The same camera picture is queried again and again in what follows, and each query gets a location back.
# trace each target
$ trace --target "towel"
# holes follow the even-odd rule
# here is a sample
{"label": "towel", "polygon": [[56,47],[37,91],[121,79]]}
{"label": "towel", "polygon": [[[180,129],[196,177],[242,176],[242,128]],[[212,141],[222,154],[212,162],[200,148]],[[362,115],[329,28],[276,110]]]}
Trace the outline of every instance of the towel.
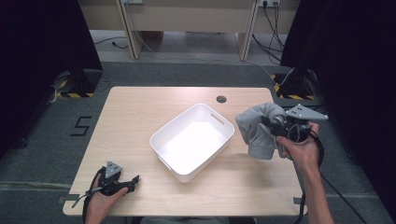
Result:
{"label": "towel", "polygon": [[242,137],[248,145],[248,154],[255,159],[271,160],[277,148],[279,156],[285,158],[283,151],[286,149],[277,143],[270,129],[262,124],[262,116],[276,123],[276,117],[285,120],[286,112],[279,105],[265,103],[255,105],[235,118]]}

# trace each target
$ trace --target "table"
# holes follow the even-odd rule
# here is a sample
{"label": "table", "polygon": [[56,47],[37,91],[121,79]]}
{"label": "table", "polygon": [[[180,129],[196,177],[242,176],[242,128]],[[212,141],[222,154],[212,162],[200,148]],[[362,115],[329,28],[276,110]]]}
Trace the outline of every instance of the table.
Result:
{"label": "table", "polygon": [[[217,102],[225,96],[223,104]],[[134,193],[124,196],[110,216],[287,216],[298,215],[302,191],[293,163],[275,152],[270,161],[248,155],[235,116],[272,102],[265,88],[115,87],[92,134],[70,194],[84,194],[96,171],[113,161],[123,167],[120,181],[140,175]],[[191,106],[207,104],[235,127],[230,145],[191,182],[177,181],[157,158],[150,137]],[[80,216],[83,202],[64,213]]]}
{"label": "table", "polygon": [[133,59],[143,43],[140,31],[235,33],[240,60],[248,56],[257,0],[144,0],[125,5],[117,0]]}

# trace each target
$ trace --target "gray cloth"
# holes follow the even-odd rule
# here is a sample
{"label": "gray cloth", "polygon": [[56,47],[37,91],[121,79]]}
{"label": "gray cloth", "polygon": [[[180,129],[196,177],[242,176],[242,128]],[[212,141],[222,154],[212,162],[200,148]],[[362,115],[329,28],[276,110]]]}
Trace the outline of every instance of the gray cloth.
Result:
{"label": "gray cloth", "polygon": [[279,156],[285,158],[282,154],[285,148],[276,142],[270,129],[262,124],[262,116],[275,122],[274,117],[280,116],[284,119],[286,112],[279,105],[266,103],[255,105],[235,118],[242,137],[248,145],[248,154],[255,159],[271,160],[277,148]]}
{"label": "gray cloth", "polygon": [[229,224],[227,217],[144,217],[141,224]]}

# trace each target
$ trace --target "white plastic bin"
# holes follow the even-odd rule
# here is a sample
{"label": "white plastic bin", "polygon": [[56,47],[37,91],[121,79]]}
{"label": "white plastic bin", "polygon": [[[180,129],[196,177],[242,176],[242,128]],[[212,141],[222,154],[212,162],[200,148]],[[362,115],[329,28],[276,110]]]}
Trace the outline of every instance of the white plastic bin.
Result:
{"label": "white plastic bin", "polygon": [[150,138],[160,161],[182,183],[191,181],[230,144],[234,127],[208,105],[189,108]]}

